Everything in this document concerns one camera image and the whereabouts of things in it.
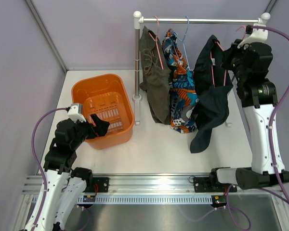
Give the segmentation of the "dark navy shorts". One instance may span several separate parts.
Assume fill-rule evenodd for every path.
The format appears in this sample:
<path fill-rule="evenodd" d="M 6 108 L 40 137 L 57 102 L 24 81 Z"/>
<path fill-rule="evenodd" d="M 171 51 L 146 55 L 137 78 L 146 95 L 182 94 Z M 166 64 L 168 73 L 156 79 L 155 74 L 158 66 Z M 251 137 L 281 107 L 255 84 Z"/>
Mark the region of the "dark navy shorts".
<path fill-rule="evenodd" d="M 223 124 L 229 116 L 228 93 L 233 88 L 227 71 L 226 84 L 223 86 L 224 68 L 222 68 L 223 51 L 215 41 L 216 36 L 211 35 L 202 48 L 194 67 L 194 81 L 198 102 L 192 112 L 196 119 L 197 134 L 190 144 L 193 154 L 205 151 L 211 140 L 212 130 Z M 211 76 L 211 59 L 215 59 L 213 66 L 215 87 Z"/>

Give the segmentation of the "olive green shorts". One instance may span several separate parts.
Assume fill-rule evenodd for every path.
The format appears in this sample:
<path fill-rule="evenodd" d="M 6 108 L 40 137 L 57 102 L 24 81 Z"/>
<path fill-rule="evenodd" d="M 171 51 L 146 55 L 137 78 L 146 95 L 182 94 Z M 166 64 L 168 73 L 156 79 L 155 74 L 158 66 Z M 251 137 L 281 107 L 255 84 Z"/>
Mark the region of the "olive green shorts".
<path fill-rule="evenodd" d="M 146 92 L 150 112 L 156 123 L 170 124 L 170 85 L 169 77 L 171 70 L 168 68 L 160 41 L 158 48 L 164 69 L 161 69 L 156 43 L 155 33 L 143 27 L 140 37 L 140 60 L 143 73 L 143 81 L 140 89 Z"/>

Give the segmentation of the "colourful patterned shorts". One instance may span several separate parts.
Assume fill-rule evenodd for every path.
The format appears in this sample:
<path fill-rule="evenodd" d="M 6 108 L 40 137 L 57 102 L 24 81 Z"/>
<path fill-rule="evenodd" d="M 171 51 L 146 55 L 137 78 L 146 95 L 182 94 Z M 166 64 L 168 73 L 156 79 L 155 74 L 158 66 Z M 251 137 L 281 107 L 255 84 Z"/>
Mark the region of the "colourful patterned shorts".
<path fill-rule="evenodd" d="M 193 71 L 190 69 L 186 53 L 181 53 L 178 42 L 184 43 L 173 29 L 169 29 L 162 41 L 162 51 L 168 68 L 171 115 L 170 127 L 181 133 L 190 133 L 196 129 L 192 112 L 198 102 Z"/>

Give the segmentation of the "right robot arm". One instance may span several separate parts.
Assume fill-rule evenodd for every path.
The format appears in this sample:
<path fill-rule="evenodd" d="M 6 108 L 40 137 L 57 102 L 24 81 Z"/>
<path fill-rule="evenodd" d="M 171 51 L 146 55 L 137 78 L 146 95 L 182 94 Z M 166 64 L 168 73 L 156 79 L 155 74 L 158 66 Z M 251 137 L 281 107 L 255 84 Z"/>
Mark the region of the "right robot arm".
<path fill-rule="evenodd" d="M 234 73 L 236 92 L 251 135 L 250 167 L 212 169 L 209 187 L 214 191 L 233 184 L 241 189 L 271 187 L 289 183 L 289 171 L 283 164 L 273 110 L 277 108 L 276 87 L 266 76 L 273 59 L 272 49 L 263 42 L 242 44 L 236 39 L 223 52 L 222 67 Z"/>

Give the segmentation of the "pink hanger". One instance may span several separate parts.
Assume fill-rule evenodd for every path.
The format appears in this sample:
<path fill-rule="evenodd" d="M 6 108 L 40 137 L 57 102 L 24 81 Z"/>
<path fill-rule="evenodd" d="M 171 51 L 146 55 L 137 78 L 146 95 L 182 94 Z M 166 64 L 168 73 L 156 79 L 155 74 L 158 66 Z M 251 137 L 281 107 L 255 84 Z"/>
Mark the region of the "pink hanger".
<path fill-rule="evenodd" d="M 236 31 L 240 30 L 241 28 L 244 29 L 244 31 L 246 30 L 246 26 L 240 26 L 238 29 L 236 29 Z M 246 36 L 246 32 L 244 32 L 244 35 L 242 37 L 242 40 L 245 38 Z M 218 47 L 220 48 L 221 51 L 224 51 L 223 47 L 220 45 L 220 42 L 219 41 L 215 41 L 215 44 L 218 45 Z M 215 87 L 215 77 L 214 77 L 214 70 L 213 70 L 213 66 L 215 66 L 215 59 L 213 59 L 212 57 L 212 51 L 210 51 L 210 59 L 211 59 L 211 62 L 212 62 L 212 65 L 211 65 L 211 76 L 212 76 L 212 83 L 213 83 L 213 86 Z M 227 71 L 224 70 L 224 77 L 223 77 L 223 86 L 225 86 L 226 84 L 226 75 L 227 75 Z"/>
<path fill-rule="evenodd" d="M 163 70 L 164 69 L 164 65 L 163 65 L 163 62 L 162 62 L 162 59 L 161 59 L 161 54 L 160 54 L 160 51 L 159 51 L 159 48 L 158 48 L 159 21 L 158 21 L 158 17 L 156 15 L 154 16 L 154 18 L 156 19 L 156 22 L 157 22 L 157 31 L 156 31 L 156 36 L 154 38 L 154 41 L 156 43 L 156 49 L 157 49 L 158 58 L 159 58 L 160 65 L 161 65 L 161 69 Z"/>

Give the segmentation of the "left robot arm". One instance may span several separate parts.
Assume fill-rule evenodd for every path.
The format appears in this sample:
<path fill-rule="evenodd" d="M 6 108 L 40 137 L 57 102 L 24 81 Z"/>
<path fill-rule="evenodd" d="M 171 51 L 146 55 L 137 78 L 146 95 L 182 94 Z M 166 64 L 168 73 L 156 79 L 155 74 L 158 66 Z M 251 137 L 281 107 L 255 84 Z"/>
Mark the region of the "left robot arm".
<path fill-rule="evenodd" d="M 86 139 L 106 135 L 109 122 L 91 115 L 93 123 L 79 117 L 59 122 L 43 166 L 43 183 L 34 210 L 24 227 L 26 231 L 63 231 L 82 192 L 96 187 L 92 170 L 72 168 L 76 150 Z"/>

